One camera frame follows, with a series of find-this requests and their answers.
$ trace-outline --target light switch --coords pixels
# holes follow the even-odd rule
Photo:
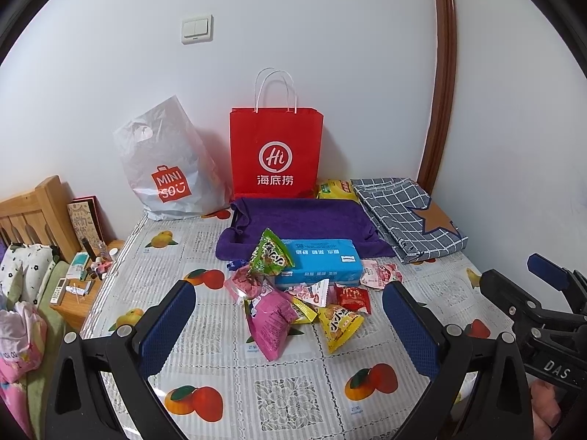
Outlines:
[[[197,43],[212,39],[212,15],[194,16],[181,22],[181,42]]]

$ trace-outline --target fruit print tablecloth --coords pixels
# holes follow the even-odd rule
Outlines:
[[[187,279],[196,286],[196,309],[164,368],[149,382],[188,438],[390,438],[422,395],[428,378],[416,372],[392,329],[381,293],[370,291],[372,314],[332,355],[320,325],[303,324],[295,326],[303,334],[290,335],[284,354],[270,363],[254,342],[247,342],[244,315],[218,282],[227,274],[226,262],[214,256],[219,234],[230,225],[226,216],[142,219],[106,276],[82,337],[109,335],[119,316],[146,310],[177,279]],[[159,243],[163,237],[175,244]],[[476,270],[462,253],[398,267],[418,301],[440,296],[453,303],[431,307],[441,321],[465,328],[480,318],[492,337],[502,330],[501,311],[473,292],[466,268]],[[447,286],[450,296],[442,291]],[[125,433],[140,438],[111,375],[104,378]]]

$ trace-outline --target small bottle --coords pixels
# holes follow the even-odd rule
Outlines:
[[[108,247],[102,240],[98,241],[98,251],[100,252],[102,261],[112,261],[112,258],[108,254]]]

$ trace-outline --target remote control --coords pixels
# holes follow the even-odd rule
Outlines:
[[[49,300],[50,304],[61,304],[61,299],[63,299],[63,296],[65,294],[65,286],[67,285],[67,283],[68,281],[66,278],[61,278],[58,281],[57,286],[55,286],[55,291],[53,291],[53,295]]]

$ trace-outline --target brown star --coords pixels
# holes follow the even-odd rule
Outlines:
[[[440,209],[432,198],[426,208],[408,208],[414,213],[414,215],[422,218],[423,235],[428,235],[428,233],[443,228],[447,230],[447,232],[453,233],[453,235],[456,235],[459,238],[461,237],[459,231],[454,227],[453,222],[450,221],[450,218],[448,218],[446,213]]]

